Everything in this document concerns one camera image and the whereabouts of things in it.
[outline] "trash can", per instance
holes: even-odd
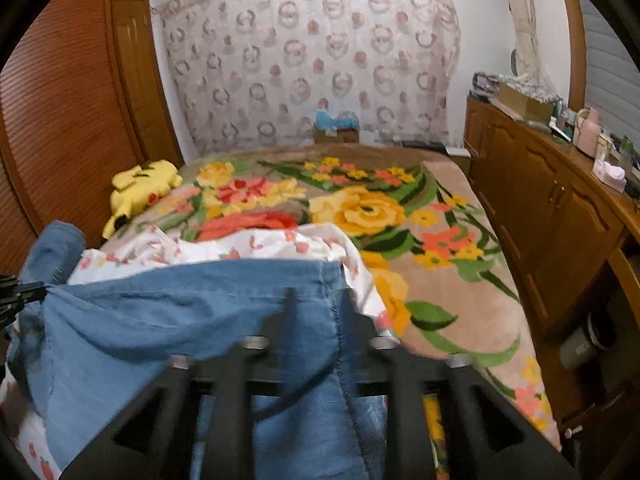
[[[567,370],[574,370],[615,343],[616,332],[609,314],[605,310],[590,312],[584,323],[562,343],[560,361]]]

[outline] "stuffed toy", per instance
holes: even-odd
[[[115,190],[111,193],[111,212],[102,237],[107,240],[134,216],[142,213],[163,196],[182,184],[175,166],[166,160],[151,162],[144,168],[136,166],[118,173],[111,180]]]

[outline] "jeans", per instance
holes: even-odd
[[[348,298],[339,263],[229,260],[59,285],[78,262],[84,243],[78,233],[56,222],[31,250],[22,279],[51,285],[42,304],[20,314],[9,355],[61,468],[171,355],[209,358],[256,335],[261,320],[282,309],[284,288],[294,288],[297,297],[289,348],[294,358],[282,361],[289,383],[304,382],[348,344],[338,333],[345,311],[340,302]],[[254,427],[256,478],[382,478],[382,398],[355,397],[348,383],[348,367],[338,362],[295,405]]]

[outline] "curtain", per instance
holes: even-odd
[[[516,28],[516,70],[518,76],[527,76],[552,89],[550,79],[540,62],[540,49],[536,33],[536,11],[533,0],[509,0],[511,16]]]
[[[448,144],[453,0],[171,0],[158,7],[201,153],[312,143],[318,108],[361,142]]]

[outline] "floral blanket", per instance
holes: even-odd
[[[205,159],[182,174],[187,184],[135,218],[103,250],[115,250],[150,224],[199,241],[247,228],[331,222],[351,238],[373,274],[386,307],[376,320],[379,329],[393,329],[417,354],[466,352],[559,443],[502,250],[464,174],[449,159],[334,144]],[[437,403],[425,399],[425,406],[446,470]]]

